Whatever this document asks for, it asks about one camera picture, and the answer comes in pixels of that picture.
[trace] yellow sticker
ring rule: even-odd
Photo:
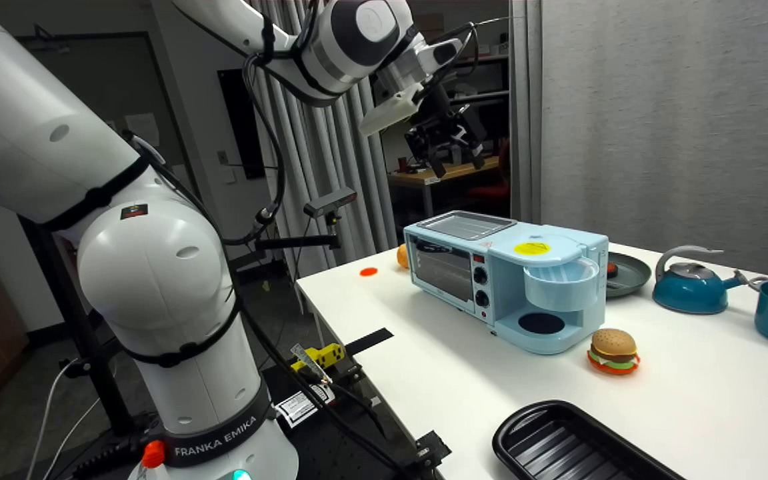
[[[550,245],[547,241],[519,241],[514,245],[518,256],[547,256]]]

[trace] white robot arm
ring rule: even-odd
[[[242,0],[175,4],[308,104],[371,71],[410,89],[410,104],[463,48],[427,45],[406,0],[312,0],[300,33]],[[79,288],[159,412],[167,476],[295,476],[298,455],[268,416],[219,233],[3,29],[0,205],[76,245]]]

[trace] black plastic tray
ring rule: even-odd
[[[680,473],[571,401],[532,401],[492,433],[496,455],[524,480],[678,480]]]

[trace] label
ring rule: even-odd
[[[518,256],[547,256],[550,253],[550,245],[547,241],[519,241],[514,245],[514,253]]]
[[[332,389],[312,384],[308,385],[322,401],[332,401]],[[274,405],[274,409],[286,419],[286,424],[294,428],[304,424],[316,407],[308,401],[304,391],[295,391]]]
[[[120,208],[120,221],[135,217],[135,215],[148,215],[146,203]]]

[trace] white table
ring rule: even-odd
[[[655,253],[612,245],[646,264]],[[342,341],[376,328],[395,339],[356,353],[410,433],[434,428],[444,476],[508,476],[492,455],[496,425],[538,400],[567,400],[680,471],[700,480],[768,480],[768,341],[754,329],[756,292],[734,288],[731,308],[690,317],[640,295],[610,300],[606,325],[638,339],[642,365],[612,377],[586,368],[588,344],[528,353],[471,317],[423,295],[395,253],[304,276],[300,291]]]

